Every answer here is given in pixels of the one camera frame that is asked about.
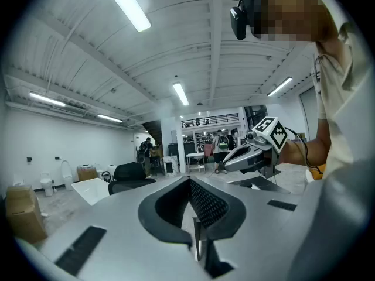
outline black rubber pad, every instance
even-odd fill
[[[294,211],[294,209],[297,207],[295,204],[290,204],[282,201],[277,201],[277,200],[271,200],[270,202],[267,203],[268,205],[289,210],[289,211]]]
[[[56,261],[56,265],[76,276],[107,230],[90,226]]]

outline staircase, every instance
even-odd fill
[[[157,145],[163,144],[162,127],[160,121],[152,121],[148,123],[143,123],[142,125],[148,131],[148,133],[154,138]]]

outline vr headset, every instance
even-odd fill
[[[251,33],[260,38],[262,35],[261,0],[240,0],[237,7],[230,9],[233,32],[238,40],[246,37],[246,25]]]

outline white ceiling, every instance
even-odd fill
[[[250,32],[236,39],[229,10],[237,0],[137,1],[151,21],[141,33],[113,0],[36,0],[4,57],[11,101],[46,107],[30,101],[37,91],[84,109],[85,118],[106,114],[131,126],[166,113],[276,103],[311,82],[311,45],[260,42]],[[293,82],[267,98],[288,76]]]

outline backpack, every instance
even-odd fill
[[[229,141],[228,141],[228,138],[224,135],[222,135],[220,138],[219,138],[219,148],[220,149],[228,149],[228,144],[229,144]]]
[[[142,142],[141,145],[139,146],[139,151],[140,152],[147,152],[147,150],[148,150],[147,142]]]

